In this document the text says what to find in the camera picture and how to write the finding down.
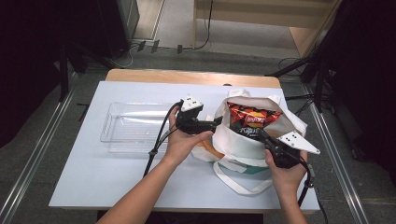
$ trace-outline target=white tabletop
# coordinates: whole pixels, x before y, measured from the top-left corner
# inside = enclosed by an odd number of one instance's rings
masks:
[[[234,89],[245,89],[252,96],[258,97],[280,95],[281,104],[286,106],[281,89],[100,82],[49,206],[66,209],[108,209],[142,178],[149,155],[146,158],[137,158],[134,153],[111,153],[107,150],[107,144],[100,141],[111,103],[146,102],[172,105],[189,93],[204,103],[204,110],[199,117],[204,119],[206,115],[213,116],[228,91]],[[159,158],[156,158],[151,168],[158,161]],[[255,175],[224,171],[247,188],[253,188],[270,176],[270,171]],[[238,195],[216,176],[211,163],[190,155],[169,179],[154,210],[263,213],[279,208],[273,187],[253,196]],[[307,192],[302,210],[319,210],[313,189]]]

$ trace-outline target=bag handle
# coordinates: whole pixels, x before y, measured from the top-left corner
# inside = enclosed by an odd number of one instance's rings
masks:
[[[233,189],[238,194],[243,194],[243,195],[258,194],[258,193],[261,193],[261,192],[265,191],[266,189],[271,187],[272,184],[273,184],[272,179],[267,179],[267,180],[262,181],[258,186],[256,186],[253,189],[246,189],[243,186],[241,186],[240,184],[238,184],[235,181],[233,181],[229,176],[224,174],[224,172],[219,167],[219,162],[218,161],[215,161],[213,163],[213,170],[215,171],[216,175],[226,185],[228,185],[228,187]]]

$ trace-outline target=forearm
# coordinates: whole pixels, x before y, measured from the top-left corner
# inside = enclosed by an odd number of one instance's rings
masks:
[[[280,207],[284,213],[285,223],[287,224],[306,224],[306,219],[297,202],[297,195],[278,194]]]
[[[98,223],[145,223],[176,166],[161,161]]]

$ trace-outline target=floor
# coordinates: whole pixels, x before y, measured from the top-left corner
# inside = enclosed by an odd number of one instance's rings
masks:
[[[148,35],[145,37],[140,36],[136,39],[136,42],[141,41],[140,38],[147,39],[148,46],[139,52],[131,49],[130,54],[126,53],[117,59],[116,63],[129,64],[125,66],[127,68],[210,71],[261,76],[274,73],[286,64],[294,62],[298,57],[290,33],[285,27],[241,28],[237,23],[221,24],[218,21],[211,24],[210,44],[205,49],[185,50],[177,54],[176,45],[190,45],[189,29],[191,28],[189,27],[191,26],[188,20],[180,22],[175,15],[186,15],[189,18],[190,5],[191,1],[187,0],[182,2],[165,0],[158,29],[151,30],[153,32],[147,32]],[[204,43],[207,34],[206,22],[201,21],[202,29],[198,34],[200,43]],[[239,35],[238,29],[244,29],[246,35]],[[156,53],[150,52],[150,38],[160,40],[161,48]],[[0,203],[4,204],[12,190],[18,189],[14,184],[18,183],[18,178],[21,178],[21,174],[25,172],[23,170],[25,164],[31,161],[32,155],[37,155],[36,150],[39,147],[43,148],[42,154],[38,154],[38,165],[30,171],[34,175],[31,179],[26,179],[27,186],[17,192],[22,197],[15,202],[17,206],[9,213],[12,217],[11,221],[4,223],[93,223],[96,220],[96,211],[48,207],[51,193],[78,135],[85,105],[90,103],[98,82],[104,80],[108,72],[108,69],[92,59],[86,60],[89,65],[86,73],[74,74],[70,77],[73,89],[70,91],[67,108],[56,123],[56,132],[48,139],[47,144],[42,146],[43,141],[40,137],[46,131],[54,111],[62,106],[58,103],[59,87],[43,101],[18,136],[0,149]],[[290,73],[290,76],[279,78],[285,95],[305,94],[306,89],[296,77],[299,71]],[[302,100],[289,101],[288,107],[294,112],[304,104],[305,101]],[[333,151],[326,144],[324,138],[326,136],[318,126],[315,109],[311,106],[301,113],[300,118],[308,124],[307,140],[322,149],[320,156],[311,157],[310,160],[317,175],[315,191],[323,204],[329,223],[396,223],[396,217],[393,215],[396,209],[396,188],[390,183],[387,172],[373,162],[354,160],[336,115],[324,110],[321,116],[325,118],[325,129],[329,131],[335,143],[335,152],[341,158],[341,168],[346,171],[352,189],[356,190],[356,196],[361,202],[358,206],[361,206],[364,212],[358,214],[360,217],[356,217],[353,208],[357,205],[351,205],[348,200],[350,189],[345,188],[343,183],[346,180],[340,177],[344,175],[340,175],[339,167],[334,166]],[[2,210],[0,218],[4,217],[4,213],[5,210]],[[325,223],[320,211],[306,217],[309,223]],[[279,214],[266,214],[263,217],[263,223],[280,223],[280,220]]]

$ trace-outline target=hand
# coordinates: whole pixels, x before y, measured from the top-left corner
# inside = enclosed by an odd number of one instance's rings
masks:
[[[179,166],[198,143],[209,139],[213,135],[210,131],[191,135],[176,130],[176,113],[178,110],[179,107],[176,106],[169,115],[169,127],[171,132],[174,132],[169,135],[168,147],[162,159],[162,161],[170,162],[174,166]]]
[[[301,151],[300,156],[307,161],[306,151]],[[305,168],[301,164],[289,169],[276,167],[274,158],[268,149],[265,149],[265,161],[272,171],[273,183],[278,197],[297,195],[297,189],[306,173]]]

